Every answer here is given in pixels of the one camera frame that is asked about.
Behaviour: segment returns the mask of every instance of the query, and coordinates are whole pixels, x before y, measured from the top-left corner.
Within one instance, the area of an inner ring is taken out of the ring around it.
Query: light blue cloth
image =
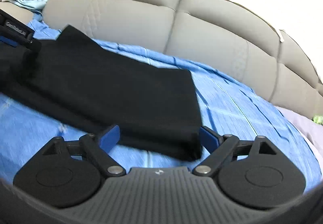
[[[59,31],[33,20],[28,24],[38,39],[55,39]],[[288,120],[252,89],[228,75],[204,64],[167,56],[140,46],[121,45],[95,40],[104,49],[162,68],[184,68],[191,71],[203,124],[223,134],[234,134],[242,140],[256,135],[267,136],[304,174],[306,190],[320,182],[321,171],[311,149]],[[27,108],[0,95],[0,176],[12,181],[13,176],[47,141],[62,135],[77,140],[84,132]],[[172,167],[192,163],[161,154],[116,146],[110,156],[124,166]],[[209,153],[203,149],[205,159]]]
[[[45,7],[48,0],[11,0],[10,2],[28,9],[34,13],[34,20],[41,22],[43,20],[42,10]]]

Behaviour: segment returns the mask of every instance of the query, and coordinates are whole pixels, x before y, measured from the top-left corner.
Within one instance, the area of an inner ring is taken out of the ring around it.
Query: black cloth
[[[87,132],[118,124],[120,144],[187,161],[201,157],[201,114],[189,71],[104,50],[71,26],[56,41],[41,42],[33,75],[8,82],[6,95]]]
[[[28,77],[35,67],[36,54],[19,45],[12,47],[0,42],[0,88],[18,77]]]

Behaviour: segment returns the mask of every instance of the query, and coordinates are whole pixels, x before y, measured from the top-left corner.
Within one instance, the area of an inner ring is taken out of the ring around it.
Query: quilted stitching
[[[99,0],[92,0],[82,22],[82,31],[89,37],[95,38],[101,20]]]
[[[249,55],[249,44],[246,41],[246,47],[236,47],[234,51],[234,60],[232,64],[232,76],[238,81],[242,81],[247,66]]]

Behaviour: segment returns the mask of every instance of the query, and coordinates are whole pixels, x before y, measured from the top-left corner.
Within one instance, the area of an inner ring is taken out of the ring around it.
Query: sofa cushion
[[[314,115],[323,115],[323,96],[316,93]]]
[[[321,83],[318,83],[316,88],[318,89],[320,95],[323,96],[323,85]]]
[[[318,83],[318,76],[315,69],[303,52],[301,47],[284,31],[281,32],[284,37],[284,42],[281,44],[279,61],[287,68],[298,74],[312,87]]]
[[[165,51],[202,62],[252,87],[268,100],[276,78],[276,59],[234,33],[178,12]]]
[[[34,15],[30,10],[18,7],[11,2],[0,2],[0,9],[24,24],[29,23]]]
[[[54,29],[70,24],[91,38],[163,52],[174,10],[133,0],[49,0],[43,16]]]
[[[313,118],[317,91],[305,80],[278,63],[278,77],[276,90],[271,103],[296,113]]]
[[[261,18],[227,0],[181,0],[179,11],[212,23],[246,39],[276,57],[279,37]]]

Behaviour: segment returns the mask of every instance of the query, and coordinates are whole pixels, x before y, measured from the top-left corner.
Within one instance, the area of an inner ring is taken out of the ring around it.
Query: metal screw
[[[120,166],[110,166],[110,167],[108,167],[107,171],[110,174],[117,175],[117,174],[121,174],[123,172],[123,168]]]
[[[211,172],[211,168],[209,166],[197,166],[195,171],[200,174],[207,174]]]

